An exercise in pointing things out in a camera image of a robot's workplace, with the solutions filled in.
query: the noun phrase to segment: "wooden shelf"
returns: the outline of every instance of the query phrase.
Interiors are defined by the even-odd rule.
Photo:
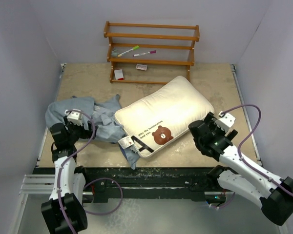
[[[136,58],[110,58],[111,62],[129,62],[142,64],[159,64],[159,65],[183,65],[192,66],[192,62],[188,61],[174,61],[174,60],[150,60],[150,59],[136,59]]]
[[[154,34],[130,34],[130,33],[112,33],[110,27],[144,27],[144,28],[166,28],[166,29],[185,29],[194,30],[193,36],[172,36],[172,35],[154,35]],[[161,64],[161,65],[182,65],[186,67],[187,79],[190,81],[190,67],[194,65],[194,46],[195,42],[200,39],[199,26],[179,26],[179,25],[159,25],[159,24],[135,24],[135,23],[110,23],[106,22],[104,27],[104,37],[108,38],[109,47],[107,52],[107,61],[111,62],[110,82],[123,82],[123,83],[153,83],[153,84],[166,84],[160,81],[138,81],[138,80],[116,80],[114,79],[114,68],[116,63],[141,63],[141,64]],[[140,39],[168,39],[168,40],[187,40],[191,41],[190,46],[179,45],[158,45],[158,44],[135,44],[135,43],[114,43],[113,38],[140,38]],[[140,59],[140,58],[118,58],[112,57],[112,49],[114,47],[134,47],[138,45],[142,48],[160,48],[160,49],[176,49],[176,50],[189,50],[187,61],[177,60],[158,60],[158,59]]]

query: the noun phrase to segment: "cable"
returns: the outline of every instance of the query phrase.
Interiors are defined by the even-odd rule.
[[[212,206],[212,205],[210,204],[209,207],[213,207],[213,208],[215,208],[215,209],[222,209],[222,208],[225,208],[226,206],[229,205],[230,202],[232,202],[232,200],[234,199],[234,197],[235,197],[235,192],[232,194],[232,196],[230,197],[230,199],[229,199],[227,202],[225,202],[223,205],[221,205],[221,206]]]
[[[88,213],[88,214],[91,214],[91,215],[109,215],[109,214],[113,213],[114,211],[116,211],[121,206],[121,204],[122,204],[122,201],[123,201],[123,190],[122,190],[121,186],[119,185],[119,183],[117,183],[115,180],[113,180],[111,178],[99,178],[99,179],[95,179],[95,180],[91,181],[90,183],[86,184],[85,187],[84,187],[84,189],[87,188],[89,185],[91,185],[91,184],[93,184],[93,183],[95,183],[97,181],[104,180],[104,179],[110,180],[110,181],[114,182],[117,185],[117,187],[121,191],[121,199],[120,199],[118,205],[113,210],[111,210],[111,211],[104,212],[104,213],[96,213],[96,212],[86,211],[86,213]]]
[[[81,147],[81,148],[80,148],[79,150],[77,150],[76,152],[72,153],[70,156],[67,157],[67,159],[65,159],[65,160],[63,161],[63,163],[61,164],[61,166],[60,166],[60,168],[59,168],[59,173],[58,173],[58,178],[57,178],[57,193],[58,193],[58,200],[59,200],[60,209],[61,209],[62,214],[63,214],[63,216],[64,216],[64,219],[66,220],[66,222],[67,222],[67,224],[68,224],[70,230],[72,231],[72,233],[73,233],[73,234],[77,234],[77,232],[75,231],[75,229],[74,229],[74,227],[73,227],[71,221],[69,220],[69,217],[67,216],[67,214],[66,214],[66,212],[65,212],[65,208],[64,208],[64,205],[63,205],[63,203],[62,203],[62,198],[61,198],[61,187],[60,187],[61,173],[62,173],[63,166],[64,166],[64,165],[65,165],[65,164],[66,164],[66,163],[67,163],[67,162],[68,162],[73,156],[75,156],[76,154],[78,154],[78,153],[79,153],[81,150],[83,150],[88,144],[90,144],[90,142],[92,141],[92,139],[94,138],[94,135],[95,135],[95,124],[94,124],[92,118],[91,118],[89,115],[87,115],[86,113],[84,113],[83,111],[79,111],[79,110],[69,110],[69,111],[67,111],[67,112],[72,112],[72,111],[74,111],[74,112],[78,112],[78,113],[81,113],[82,115],[86,116],[86,117],[90,120],[90,122],[91,122],[91,127],[92,127],[92,135],[91,135],[91,137],[89,138],[88,142],[87,142],[83,147]],[[96,180],[90,182],[90,183],[87,184],[85,187],[89,186],[90,184],[94,183],[95,181],[102,180],[102,179],[112,180],[112,181],[113,181],[113,182],[114,182],[114,183],[120,188],[120,190],[121,190],[121,201],[119,202],[118,206],[117,206],[114,210],[112,210],[112,211],[109,212],[109,214],[110,214],[110,213],[114,212],[115,210],[117,210],[117,209],[119,208],[119,206],[121,205],[121,203],[122,203],[122,200],[123,200],[123,191],[122,191],[121,186],[120,186],[115,180],[113,180],[113,179],[110,179],[110,178],[100,178],[100,179],[96,179]]]
[[[241,147],[243,145],[243,143],[254,133],[254,131],[256,130],[259,122],[260,122],[260,119],[261,119],[261,116],[262,116],[262,113],[261,113],[261,110],[259,109],[258,106],[256,105],[253,105],[253,104],[242,104],[242,105],[239,105],[239,106],[236,106],[236,107],[233,107],[229,110],[226,110],[224,111],[223,113],[228,113],[230,111],[233,111],[235,109],[238,109],[238,108],[241,108],[241,107],[245,107],[245,106],[252,106],[254,108],[256,108],[258,110],[258,120],[254,126],[254,128],[252,129],[252,131],[241,141],[241,143],[239,144],[238,146],[238,154],[239,154],[239,157],[240,159],[248,166],[250,167],[252,170],[254,170],[255,172],[259,173],[260,175],[262,175],[264,178],[268,179],[269,181],[271,181],[273,184],[275,184],[277,187],[279,187],[280,189],[282,189],[285,193],[287,193],[288,195],[292,196],[293,197],[293,193],[291,193],[290,191],[288,191],[286,188],[284,188],[282,185],[280,185],[278,182],[276,182],[274,179],[270,178],[268,175],[266,175],[265,173],[261,172],[260,170],[258,170],[257,168],[253,167],[252,165],[250,165],[243,157],[242,157],[242,152],[241,152]]]

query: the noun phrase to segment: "pillow tag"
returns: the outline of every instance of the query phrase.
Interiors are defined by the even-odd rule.
[[[128,147],[134,145],[133,140],[132,140],[131,137],[129,137],[129,136],[126,136],[126,137],[120,139],[120,140],[118,141],[118,143],[120,144],[120,146],[121,146],[123,149],[126,149],[126,148],[128,148]]]

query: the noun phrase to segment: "green marker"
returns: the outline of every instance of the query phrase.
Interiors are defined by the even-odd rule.
[[[122,55],[127,54],[128,52],[133,51],[133,50],[138,49],[138,48],[139,48],[139,46],[136,45],[136,46],[132,47],[130,50],[127,50],[127,51],[121,53],[121,54],[118,55],[117,57],[121,57]]]

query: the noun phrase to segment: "pink marker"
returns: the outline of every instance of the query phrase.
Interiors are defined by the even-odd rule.
[[[152,51],[149,51],[149,52],[145,52],[145,53],[136,54],[136,55],[133,55],[133,56],[134,56],[134,57],[137,57],[137,56],[140,56],[140,55],[154,54],[154,53],[156,53],[156,50],[152,50]]]

